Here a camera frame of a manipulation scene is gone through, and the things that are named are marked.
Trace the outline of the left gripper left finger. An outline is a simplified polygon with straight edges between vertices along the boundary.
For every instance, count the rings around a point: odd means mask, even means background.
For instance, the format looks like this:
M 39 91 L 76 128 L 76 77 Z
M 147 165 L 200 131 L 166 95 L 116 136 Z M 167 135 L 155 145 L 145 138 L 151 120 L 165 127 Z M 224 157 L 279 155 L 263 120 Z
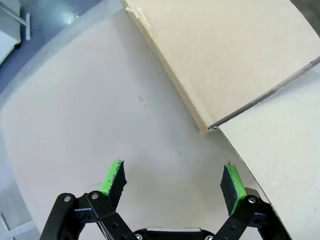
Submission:
M 111 164 L 100 190 L 75 197 L 61 193 L 56 198 L 42 230 L 41 240 L 77 240 L 86 224 L 95 223 L 107 240 L 137 237 L 116 212 L 125 184 L 124 162 Z

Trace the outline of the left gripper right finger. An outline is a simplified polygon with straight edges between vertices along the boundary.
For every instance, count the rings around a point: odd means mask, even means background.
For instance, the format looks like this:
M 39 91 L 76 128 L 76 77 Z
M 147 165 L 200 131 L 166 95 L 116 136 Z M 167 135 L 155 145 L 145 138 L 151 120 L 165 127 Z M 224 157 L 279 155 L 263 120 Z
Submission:
M 263 240 L 290 239 L 271 205 L 257 191 L 244 187 L 235 165 L 224 165 L 220 188 L 228 219 L 214 235 L 215 240 L 239 240 L 248 227 L 257 229 Z

